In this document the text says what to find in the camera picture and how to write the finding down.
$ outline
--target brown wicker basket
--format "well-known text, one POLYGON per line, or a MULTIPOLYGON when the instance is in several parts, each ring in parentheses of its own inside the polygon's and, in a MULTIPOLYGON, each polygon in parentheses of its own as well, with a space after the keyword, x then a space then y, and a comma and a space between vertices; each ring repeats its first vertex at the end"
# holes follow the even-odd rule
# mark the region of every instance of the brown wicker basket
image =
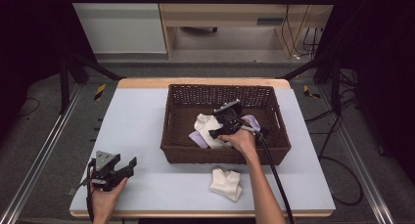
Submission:
MULTIPOLYGON (((266 144, 274 164, 279 164, 291 148, 274 89, 270 86, 231 86, 171 84, 168 87, 161 149, 169 163, 246 163, 233 148, 202 149, 190 138, 199 113, 236 99, 243 105, 242 115, 252 114, 259 125, 269 130, 266 144)), ((268 164, 262 145, 256 145, 261 164, 268 164)))

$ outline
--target white cabinet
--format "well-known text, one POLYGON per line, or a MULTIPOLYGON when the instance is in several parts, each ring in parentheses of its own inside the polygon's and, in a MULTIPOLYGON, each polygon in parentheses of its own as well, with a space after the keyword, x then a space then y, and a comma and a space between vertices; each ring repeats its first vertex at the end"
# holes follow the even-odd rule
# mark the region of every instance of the white cabinet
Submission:
POLYGON ((157 4, 73 4, 95 54, 166 54, 157 4))

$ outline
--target white table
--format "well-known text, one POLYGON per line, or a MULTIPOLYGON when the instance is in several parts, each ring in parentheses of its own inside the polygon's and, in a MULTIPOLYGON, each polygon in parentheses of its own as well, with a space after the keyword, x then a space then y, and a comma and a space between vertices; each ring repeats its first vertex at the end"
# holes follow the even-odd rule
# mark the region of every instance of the white table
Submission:
MULTIPOLYGON (((119 217, 253 217, 254 202, 247 167, 241 164, 169 164, 160 149, 167 85, 205 83, 271 85, 287 127, 291 150, 276 166, 296 217, 328 216, 335 209, 296 96, 285 80, 275 79, 123 79, 104 118, 96 151, 121 154, 116 169, 137 157, 135 175, 119 197, 119 217), (211 171, 220 166, 241 173, 243 192, 232 202, 209 190, 211 171)), ((273 192, 285 210, 272 171, 263 166, 273 192)), ((70 206, 76 217, 88 216, 86 187, 70 206)))

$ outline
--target human hand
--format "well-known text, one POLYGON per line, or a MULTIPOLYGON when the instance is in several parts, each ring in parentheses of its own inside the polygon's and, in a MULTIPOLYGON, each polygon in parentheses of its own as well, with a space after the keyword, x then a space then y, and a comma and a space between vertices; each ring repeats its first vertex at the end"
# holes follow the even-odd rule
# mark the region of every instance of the human hand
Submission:
POLYGON ((124 190, 128 178, 121 182, 110 192, 104 192, 90 184, 92 193, 92 208, 94 210, 94 224, 106 224, 110 222, 119 194, 124 190))
POLYGON ((257 157, 254 135, 251 131, 241 128, 235 134, 219 135, 217 138, 230 142, 244 157, 257 157))

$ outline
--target table edge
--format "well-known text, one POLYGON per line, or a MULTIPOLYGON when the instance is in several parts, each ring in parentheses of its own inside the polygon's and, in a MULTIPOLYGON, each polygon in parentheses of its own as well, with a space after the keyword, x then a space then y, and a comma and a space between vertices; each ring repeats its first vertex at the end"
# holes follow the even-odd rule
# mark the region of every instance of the table edge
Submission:
MULTIPOLYGON (((294 217, 328 217, 333 214, 334 210, 318 210, 318 211, 295 211, 294 217)), ((76 218, 87 218, 87 211, 71 211, 70 215, 76 218)), ((240 212, 217 212, 217 211, 115 211, 113 217, 120 218, 250 218, 255 217, 254 211, 240 212)))
POLYGON ((167 88, 169 84, 260 85, 291 89, 286 79, 269 78, 124 78, 117 88, 167 88))

